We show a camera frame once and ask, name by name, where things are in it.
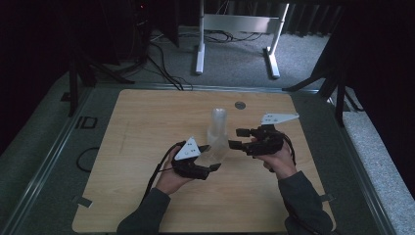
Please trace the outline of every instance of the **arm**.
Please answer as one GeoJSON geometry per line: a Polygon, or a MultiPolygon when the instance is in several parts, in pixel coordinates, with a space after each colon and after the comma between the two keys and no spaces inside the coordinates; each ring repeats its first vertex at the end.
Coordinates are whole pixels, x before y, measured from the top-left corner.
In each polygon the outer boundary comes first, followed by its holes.
{"type": "Polygon", "coordinates": [[[289,234],[330,234],[332,220],[323,211],[320,197],[311,182],[301,171],[297,171],[287,143],[273,155],[255,157],[263,160],[266,168],[275,171],[289,213],[285,223],[289,234]]]}
{"type": "Polygon", "coordinates": [[[289,234],[330,234],[333,223],[323,211],[320,196],[302,171],[278,181],[289,217],[285,221],[289,234]]]}
{"type": "Polygon", "coordinates": [[[118,225],[116,234],[159,234],[162,217],[170,202],[168,195],[175,193],[181,186],[193,180],[179,176],[172,169],[171,160],[179,150],[180,147],[176,147],[171,151],[156,187],[150,191],[138,209],[118,225]]]}

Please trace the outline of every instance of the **metal stand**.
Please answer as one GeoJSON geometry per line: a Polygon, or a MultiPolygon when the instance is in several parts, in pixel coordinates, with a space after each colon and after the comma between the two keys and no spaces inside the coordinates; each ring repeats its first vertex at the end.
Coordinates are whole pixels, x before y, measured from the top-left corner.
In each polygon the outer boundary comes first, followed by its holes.
{"type": "Polygon", "coordinates": [[[320,78],[326,78],[317,93],[328,99],[335,89],[338,89],[335,118],[340,126],[344,126],[343,111],[345,96],[347,96],[347,71],[358,55],[362,32],[369,27],[368,19],[371,19],[373,15],[373,11],[368,11],[368,9],[370,10],[371,7],[366,5],[358,8],[346,8],[311,76],[294,86],[283,88],[283,91],[298,91],[320,78]]]}
{"type": "Polygon", "coordinates": [[[77,94],[77,75],[82,80],[83,85],[93,87],[95,86],[97,79],[95,78],[94,72],[91,70],[91,66],[96,69],[108,74],[110,77],[120,83],[133,84],[134,81],[125,79],[124,77],[116,74],[112,70],[109,70],[102,64],[96,62],[90,58],[79,46],[77,40],[73,34],[70,26],[70,22],[66,13],[61,5],[60,1],[50,0],[48,1],[49,7],[55,13],[59,23],[65,32],[67,44],[69,46],[69,101],[70,110],[69,117],[72,117],[77,106],[78,106],[78,94],[77,94]]]}
{"type": "Polygon", "coordinates": [[[259,33],[273,33],[274,38],[271,46],[266,48],[266,58],[271,68],[272,77],[279,78],[277,60],[275,58],[275,50],[284,25],[285,17],[289,4],[285,4],[281,18],[266,17],[245,17],[245,16],[228,16],[228,15],[212,15],[205,14],[205,0],[201,0],[200,12],[200,42],[198,49],[198,59],[196,62],[196,74],[204,72],[205,60],[205,29],[207,30],[228,30],[228,31],[248,31],[259,33]]]}

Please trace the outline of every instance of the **white metal frame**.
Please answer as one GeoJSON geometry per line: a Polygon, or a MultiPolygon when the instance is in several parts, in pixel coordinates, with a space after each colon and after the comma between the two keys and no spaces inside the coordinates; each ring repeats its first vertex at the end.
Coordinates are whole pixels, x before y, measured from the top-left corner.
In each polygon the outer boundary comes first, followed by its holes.
{"type": "Polygon", "coordinates": [[[280,18],[212,15],[205,14],[205,0],[201,0],[199,25],[200,41],[198,59],[196,62],[196,73],[202,74],[204,72],[205,29],[224,31],[248,31],[274,34],[271,46],[266,48],[266,58],[271,68],[272,77],[279,78],[280,72],[278,70],[277,60],[275,58],[275,50],[277,49],[278,40],[280,39],[288,8],[289,4],[285,4],[283,14],[280,18]]]}

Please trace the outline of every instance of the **person's left hand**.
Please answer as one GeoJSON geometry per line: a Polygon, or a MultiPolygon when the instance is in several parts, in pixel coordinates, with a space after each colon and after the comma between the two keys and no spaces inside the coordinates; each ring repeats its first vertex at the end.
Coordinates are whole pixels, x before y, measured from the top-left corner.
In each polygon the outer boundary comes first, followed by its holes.
{"type": "Polygon", "coordinates": [[[175,193],[181,186],[194,180],[193,178],[185,178],[178,175],[172,168],[171,160],[180,149],[180,146],[176,146],[173,150],[171,150],[167,162],[164,163],[164,171],[161,173],[160,178],[156,184],[156,188],[167,195],[175,193]]]}

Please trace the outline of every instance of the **gray sleeve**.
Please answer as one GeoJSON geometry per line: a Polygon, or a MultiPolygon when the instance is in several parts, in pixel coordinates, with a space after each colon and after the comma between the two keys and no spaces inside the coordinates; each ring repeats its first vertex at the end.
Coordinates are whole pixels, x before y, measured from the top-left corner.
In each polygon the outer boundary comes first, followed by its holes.
{"type": "Polygon", "coordinates": [[[169,203],[168,195],[153,188],[140,207],[118,225],[116,234],[159,234],[160,223],[169,203]]]}
{"type": "Polygon", "coordinates": [[[289,234],[330,234],[333,222],[323,211],[320,196],[302,171],[278,181],[289,217],[289,234]]]}

